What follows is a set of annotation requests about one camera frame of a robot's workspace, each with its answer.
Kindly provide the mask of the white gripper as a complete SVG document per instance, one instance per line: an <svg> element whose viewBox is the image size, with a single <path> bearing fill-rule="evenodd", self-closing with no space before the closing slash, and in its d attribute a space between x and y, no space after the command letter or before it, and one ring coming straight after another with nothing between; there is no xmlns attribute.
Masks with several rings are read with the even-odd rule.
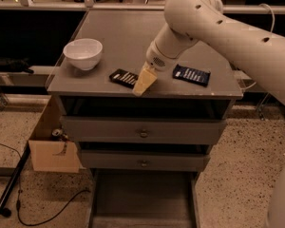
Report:
<svg viewBox="0 0 285 228"><path fill-rule="evenodd" d="M154 39L146 52L146 63L142 66L139 78L134 85L133 94L142 96L158 79L156 70L165 71L173 67L180 58L180 52L181 46L178 43L161 43Z"/></svg>

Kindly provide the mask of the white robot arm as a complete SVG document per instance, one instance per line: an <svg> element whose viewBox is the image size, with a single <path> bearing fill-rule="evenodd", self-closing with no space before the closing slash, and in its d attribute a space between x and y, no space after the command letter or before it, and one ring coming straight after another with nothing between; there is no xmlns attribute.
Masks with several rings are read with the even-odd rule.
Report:
<svg viewBox="0 0 285 228"><path fill-rule="evenodd" d="M144 94L159 71L175 66L199 41L285 106L285 37L225 16L221 0L166 0L164 25L146 52L133 93ZM210 228L285 228L285 165L275 182L263 224L251 227L251 223L246 218L234 227Z"/></svg>

